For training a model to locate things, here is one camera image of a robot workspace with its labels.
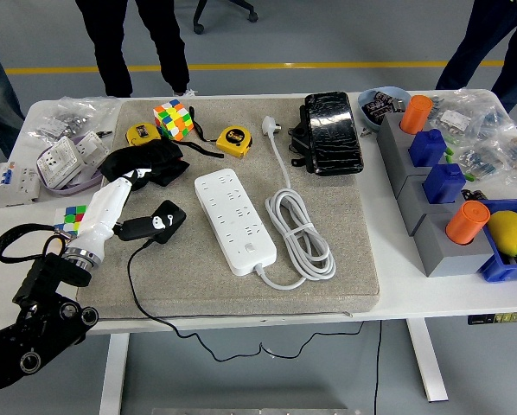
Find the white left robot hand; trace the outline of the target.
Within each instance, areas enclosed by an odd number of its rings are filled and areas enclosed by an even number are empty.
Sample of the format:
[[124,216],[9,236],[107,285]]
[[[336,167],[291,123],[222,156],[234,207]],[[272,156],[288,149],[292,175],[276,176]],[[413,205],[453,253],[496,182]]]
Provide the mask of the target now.
[[114,235],[123,241],[152,237],[159,243],[166,242],[186,219],[186,214],[171,201],[164,201],[152,215],[118,221],[132,186],[150,172],[150,169],[135,169],[97,191],[86,209],[77,237],[67,244],[63,258],[90,269],[102,263],[104,243]]

